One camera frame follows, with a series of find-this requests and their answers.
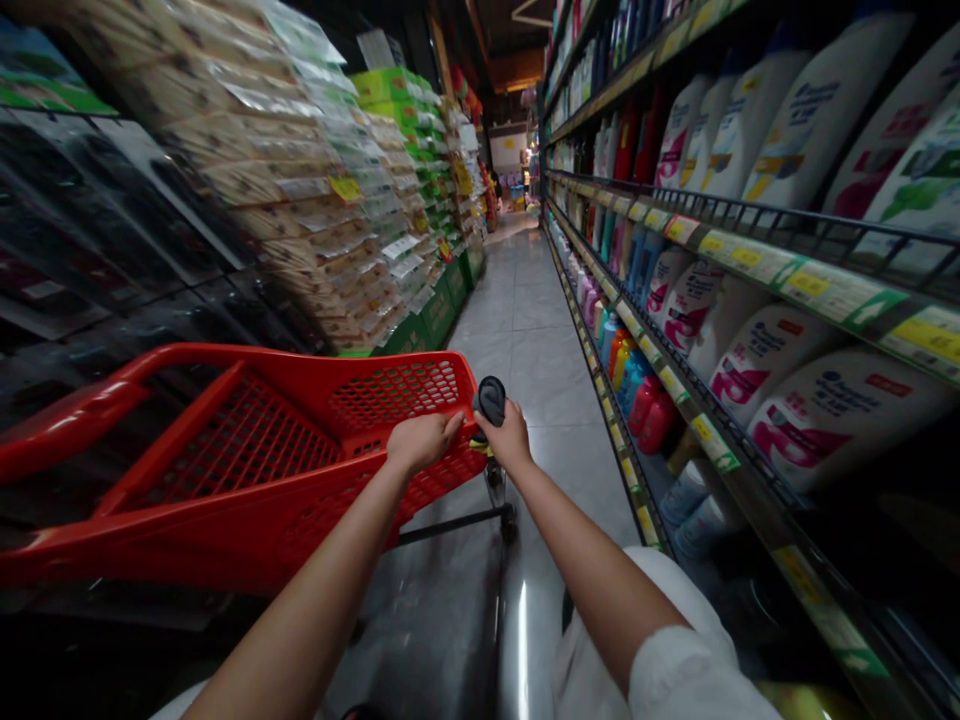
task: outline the red shopping cart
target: red shopping cart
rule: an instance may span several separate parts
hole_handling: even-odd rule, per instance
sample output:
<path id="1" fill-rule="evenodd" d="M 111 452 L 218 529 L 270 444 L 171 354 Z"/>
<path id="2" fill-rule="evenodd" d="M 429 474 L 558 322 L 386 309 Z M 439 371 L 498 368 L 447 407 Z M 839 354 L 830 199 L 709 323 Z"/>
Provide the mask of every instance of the red shopping cart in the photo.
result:
<path id="1" fill-rule="evenodd" d="M 340 360 L 260 348 L 158 348 L 0 436 L 0 484 L 29 482 L 97 443 L 175 366 L 223 372 L 187 406 L 91 516 L 0 550 L 0 583 L 106 577 L 274 595 L 386 459 L 401 420 L 463 411 L 467 422 L 403 498 L 390 545 L 493 517 L 512 530 L 496 464 L 470 448 L 477 386 L 453 352 Z M 486 470 L 493 507 L 411 533 L 401 525 Z"/>

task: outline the person's left hand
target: person's left hand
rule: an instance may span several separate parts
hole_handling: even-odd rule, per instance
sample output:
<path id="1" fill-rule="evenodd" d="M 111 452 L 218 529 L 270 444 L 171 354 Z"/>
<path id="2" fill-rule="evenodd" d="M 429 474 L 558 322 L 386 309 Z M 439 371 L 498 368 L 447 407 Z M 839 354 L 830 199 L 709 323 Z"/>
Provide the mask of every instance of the person's left hand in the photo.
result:
<path id="1" fill-rule="evenodd" d="M 415 475 L 443 457 L 461 425 L 462 412 L 452 418 L 436 413 L 404 420 L 387 440 L 387 460 Z"/>

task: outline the forearm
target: forearm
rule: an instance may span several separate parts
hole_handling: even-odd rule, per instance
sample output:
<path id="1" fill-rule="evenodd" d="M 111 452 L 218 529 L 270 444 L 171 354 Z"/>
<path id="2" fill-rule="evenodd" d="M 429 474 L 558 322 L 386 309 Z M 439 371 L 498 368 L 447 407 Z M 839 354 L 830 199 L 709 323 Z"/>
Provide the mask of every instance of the forearm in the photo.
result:
<path id="1" fill-rule="evenodd" d="M 184 717 L 293 720 L 316 711 L 409 480 L 387 460 Z"/>
<path id="2" fill-rule="evenodd" d="M 610 675 L 626 697 L 644 640 L 683 616 L 532 461 L 508 470 Z"/>

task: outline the cart wheel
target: cart wheel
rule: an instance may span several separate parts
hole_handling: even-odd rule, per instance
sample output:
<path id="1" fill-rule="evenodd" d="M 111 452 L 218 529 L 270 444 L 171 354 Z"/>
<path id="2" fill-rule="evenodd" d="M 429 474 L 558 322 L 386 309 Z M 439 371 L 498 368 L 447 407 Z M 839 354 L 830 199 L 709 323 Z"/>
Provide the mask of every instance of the cart wheel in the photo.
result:
<path id="1" fill-rule="evenodd" d="M 517 539 L 517 511 L 513 505 L 507 506 L 507 512 L 500 517 L 500 536 L 507 546 Z"/>

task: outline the white sleeve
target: white sleeve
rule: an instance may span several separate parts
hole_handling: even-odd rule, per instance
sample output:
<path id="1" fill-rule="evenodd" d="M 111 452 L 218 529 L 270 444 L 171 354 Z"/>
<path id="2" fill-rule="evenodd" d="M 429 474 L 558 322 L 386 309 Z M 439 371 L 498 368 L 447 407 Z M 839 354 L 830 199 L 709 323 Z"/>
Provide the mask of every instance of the white sleeve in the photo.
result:
<path id="1" fill-rule="evenodd" d="M 637 651 L 628 702 L 634 720 L 780 717 L 735 665 L 684 627 L 659 630 Z"/>

